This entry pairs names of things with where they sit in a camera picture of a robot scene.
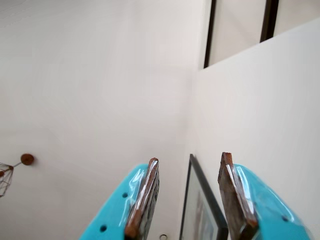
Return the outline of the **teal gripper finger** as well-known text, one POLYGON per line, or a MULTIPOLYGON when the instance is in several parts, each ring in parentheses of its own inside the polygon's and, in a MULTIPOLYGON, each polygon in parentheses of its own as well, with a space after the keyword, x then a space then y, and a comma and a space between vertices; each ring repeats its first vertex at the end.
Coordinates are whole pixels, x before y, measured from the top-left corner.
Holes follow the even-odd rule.
POLYGON ((109 196, 81 240, 146 240, 160 188, 159 160, 137 165, 109 196))
POLYGON ((218 185, 232 240, 311 240, 313 234, 255 173, 221 154, 218 185))

